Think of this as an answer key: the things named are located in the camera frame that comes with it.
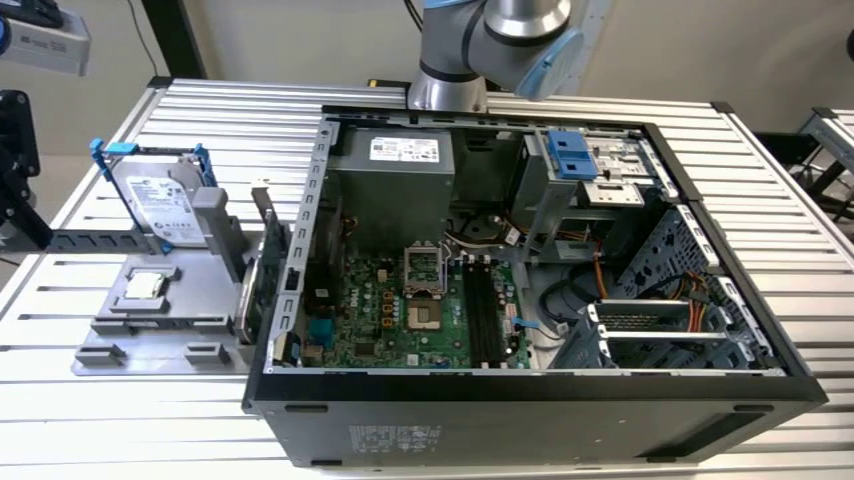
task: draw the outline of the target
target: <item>slotted aluminum surface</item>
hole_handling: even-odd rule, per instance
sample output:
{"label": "slotted aluminum surface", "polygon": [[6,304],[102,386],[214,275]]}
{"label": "slotted aluminum surface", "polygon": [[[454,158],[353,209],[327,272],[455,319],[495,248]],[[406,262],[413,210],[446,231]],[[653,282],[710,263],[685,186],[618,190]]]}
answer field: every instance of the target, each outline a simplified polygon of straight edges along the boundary
{"label": "slotted aluminum surface", "polygon": [[[267,179],[293,218],[323,103],[402,107],[398,89],[175,81],[150,89],[114,140],[147,146],[203,142],[228,209],[261,229],[250,184]],[[830,403],[701,465],[575,470],[577,466],[294,470],[267,425],[240,411],[243,377],[75,377],[86,337],[123,257],[31,256],[0,294],[3,478],[179,475],[215,478],[694,478],[854,476],[854,278],[850,247],[750,141],[709,104],[562,97],[538,104],[493,95],[498,114],[654,122],[706,196],[753,279],[829,392]],[[130,227],[95,171],[54,227]]]}

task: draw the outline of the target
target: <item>white label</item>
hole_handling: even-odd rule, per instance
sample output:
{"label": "white label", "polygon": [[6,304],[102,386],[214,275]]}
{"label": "white label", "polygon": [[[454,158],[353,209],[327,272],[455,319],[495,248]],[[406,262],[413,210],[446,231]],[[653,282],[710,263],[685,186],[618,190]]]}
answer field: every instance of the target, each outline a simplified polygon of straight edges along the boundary
{"label": "white label", "polygon": [[371,160],[439,163],[439,140],[377,137],[371,140]]}
{"label": "white label", "polygon": [[507,245],[515,245],[519,241],[519,230],[515,227],[510,227],[510,232],[507,232],[507,236],[505,237],[505,243]]}
{"label": "white label", "polygon": [[154,234],[175,245],[204,244],[182,184],[158,177],[128,177],[127,183]]}

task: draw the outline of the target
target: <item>wire bundle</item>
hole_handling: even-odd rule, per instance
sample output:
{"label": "wire bundle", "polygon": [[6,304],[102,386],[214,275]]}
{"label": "wire bundle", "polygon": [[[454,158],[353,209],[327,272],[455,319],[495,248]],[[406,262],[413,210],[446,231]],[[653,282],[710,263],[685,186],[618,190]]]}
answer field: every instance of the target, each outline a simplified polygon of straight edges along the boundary
{"label": "wire bundle", "polygon": [[597,274],[597,290],[599,290],[599,298],[609,298],[609,291],[605,288],[605,280],[602,277],[602,265],[599,264],[599,255],[602,253],[602,240],[597,239],[597,249],[593,252],[593,271]]}
{"label": "wire bundle", "polygon": [[674,290],[674,292],[666,297],[670,300],[677,300],[682,298],[686,289],[690,285],[690,293],[689,293],[689,327],[688,331],[692,333],[698,333],[704,330],[704,317],[706,316],[708,303],[698,300],[697,297],[701,297],[708,294],[709,286],[706,285],[706,280],[694,272],[685,272],[681,275],[673,275],[665,278],[662,281],[657,282],[651,285],[646,290],[643,290],[635,298],[654,298],[657,295],[659,298],[665,298],[661,292],[661,288],[666,287],[670,283],[680,280],[680,286]]}
{"label": "wire bundle", "polygon": [[[706,293],[706,280],[697,275],[694,272],[686,272],[689,278],[694,281],[694,285],[692,286],[693,293]],[[694,298],[689,298],[689,332],[700,332],[704,329],[704,317],[706,315],[708,304],[696,300]]]}

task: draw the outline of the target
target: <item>blue plastic clip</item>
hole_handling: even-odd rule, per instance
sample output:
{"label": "blue plastic clip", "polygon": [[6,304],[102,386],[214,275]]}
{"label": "blue plastic clip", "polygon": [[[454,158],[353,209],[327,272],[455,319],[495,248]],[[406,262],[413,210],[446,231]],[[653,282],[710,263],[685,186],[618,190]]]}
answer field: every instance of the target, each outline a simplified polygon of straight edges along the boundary
{"label": "blue plastic clip", "polygon": [[107,145],[104,149],[104,153],[107,155],[136,155],[139,152],[139,144],[136,143],[126,143],[126,142],[115,142]]}
{"label": "blue plastic clip", "polygon": [[529,322],[529,321],[522,320],[522,318],[519,318],[519,317],[515,317],[513,319],[513,324],[514,325],[521,325],[525,328],[539,328],[539,322],[533,322],[533,321]]}
{"label": "blue plastic clip", "polygon": [[214,166],[211,165],[211,152],[208,152],[208,149],[198,143],[196,148],[192,149],[192,153],[198,155],[200,159],[199,163],[202,165],[202,180],[204,181],[204,186],[219,186],[216,183],[216,176],[214,175]]}
{"label": "blue plastic clip", "polygon": [[594,180],[599,169],[590,156],[585,136],[579,132],[550,131],[546,137],[549,154],[558,162],[558,177],[565,180]]}
{"label": "blue plastic clip", "polygon": [[100,138],[96,138],[90,142],[90,155],[92,156],[95,165],[98,165],[98,168],[102,171],[104,179],[110,183],[114,183],[112,172],[107,166],[107,160],[104,160],[104,141]]}

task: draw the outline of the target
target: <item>white wall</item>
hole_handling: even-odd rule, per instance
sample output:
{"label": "white wall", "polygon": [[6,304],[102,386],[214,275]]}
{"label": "white wall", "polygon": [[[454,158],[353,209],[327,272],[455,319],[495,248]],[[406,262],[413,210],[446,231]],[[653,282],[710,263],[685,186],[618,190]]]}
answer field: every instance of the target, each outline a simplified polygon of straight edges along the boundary
{"label": "white wall", "polygon": [[[186,1],[215,78],[414,77],[399,0]],[[581,94],[725,100],[754,128],[794,129],[814,105],[854,107],[853,28],[852,0],[614,0]]]}
{"label": "white wall", "polygon": [[[160,74],[168,75],[139,0],[136,13]],[[0,88],[30,95],[43,155],[86,155],[90,140],[110,138],[154,75],[126,0],[62,0],[92,35],[90,74],[72,77],[0,60]]]}
{"label": "white wall", "polygon": [[415,78],[421,35],[399,0],[186,5],[210,78],[333,85]]}
{"label": "white wall", "polygon": [[854,107],[852,29],[852,0],[617,0],[581,94],[725,100],[793,130],[813,106]]}

